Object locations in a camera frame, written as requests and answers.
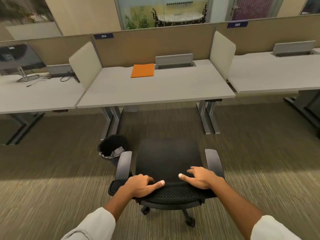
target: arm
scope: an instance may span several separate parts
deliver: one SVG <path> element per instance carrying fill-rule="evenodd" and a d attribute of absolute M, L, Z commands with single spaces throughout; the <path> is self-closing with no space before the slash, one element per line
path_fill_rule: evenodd
<path fill-rule="evenodd" d="M 211 189 L 229 213 L 245 240 L 298 240 L 284 225 L 262 212 L 236 193 L 222 177 L 203 167 L 187 170 L 194 177 L 179 174 L 179 178 L 199 189 Z"/>
<path fill-rule="evenodd" d="M 155 184 L 152 177 L 136 175 L 130 177 L 121 186 L 113 198 L 102 208 L 95 210 L 73 230 L 67 233 L 62 240 L 110 240 L 122 211 L 133 197 L 144 197 L 154 190 L 165 185 L 159 181 Z"/>

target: gray armrest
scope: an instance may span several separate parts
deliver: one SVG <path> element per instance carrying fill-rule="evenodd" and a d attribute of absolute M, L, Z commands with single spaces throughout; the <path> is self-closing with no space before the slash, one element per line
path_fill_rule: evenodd
<path fill-rule="evenodd" d="M 115 180 L 128 179 L 131 167 L 132 152 L 123 152 L 120 155 L 117 172 L 115 173 Z"/>
<path fill-rule="evenodd" d="M 205 149 L 204 152 L 207 159 L 208 169 L 213 171 L 217 176 L 225 179 L 218 152 L 213 149 Z"/>

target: monitor stand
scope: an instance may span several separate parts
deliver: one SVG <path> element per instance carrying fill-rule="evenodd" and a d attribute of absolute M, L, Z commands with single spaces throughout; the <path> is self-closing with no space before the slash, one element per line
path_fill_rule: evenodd
<path fill-rule="evenodd" d="M 28 82 L 28 81 L 32 81 L 35 79 L 38 79 L 40 76 L 36 75 L 36 74 L 31 74 L 31 75 L 26 75 L 22 69 L 22 67 L 18 67 L 18 71 L 20 73 L 20 75 L 22 76 L 22 78 L 20 78 L 17 83 L 23 83 L 23 82 Z"/>

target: meeting room chair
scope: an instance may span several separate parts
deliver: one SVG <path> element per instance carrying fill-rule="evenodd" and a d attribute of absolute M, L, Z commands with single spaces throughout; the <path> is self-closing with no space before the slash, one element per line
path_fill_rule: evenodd
<path fill-rule="evenodd" d="M 216 150 L 205 149 L 208 169 L 224 178 L 224 172 Z M 124 185 L 131 173 L 132 152 L 123 152 L 120 156 L 115 180 L 109 186 L 108 193 L 114 195 Z M 198 144 L 191 139 L 145 139 L 139 145 L 136 154 L 135 174 L 153 177 L 155 182 L 164 180 L 165 185 L 143 198 L 134 198 L 142 205 L 141 212 L 146 215 L 150 208 L 160 210 L 182 210 L 186 224 L 195 227 L 196 221 L 190 217 L 187 209 L 202 205 L 206 199 L 214 198 L 213 191 L 198 189 L 178 178 L 179 173 L 189 177 L 186 171 L 190 166 L 203 166 Z"/>

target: sleeve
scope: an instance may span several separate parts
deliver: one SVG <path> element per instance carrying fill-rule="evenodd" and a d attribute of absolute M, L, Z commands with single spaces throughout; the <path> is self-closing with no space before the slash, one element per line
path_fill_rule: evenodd
<path fill-rule="evenodd" d="M 272 216 L 263 216 L 253 227 L 250 240 L 301 240 L 276 221 Z"/>
<path fill-rule="evenodd" d="M 61 240 L 110 240 L 116 226 L 113 215 L 104 208 L 98 208 Z"/>

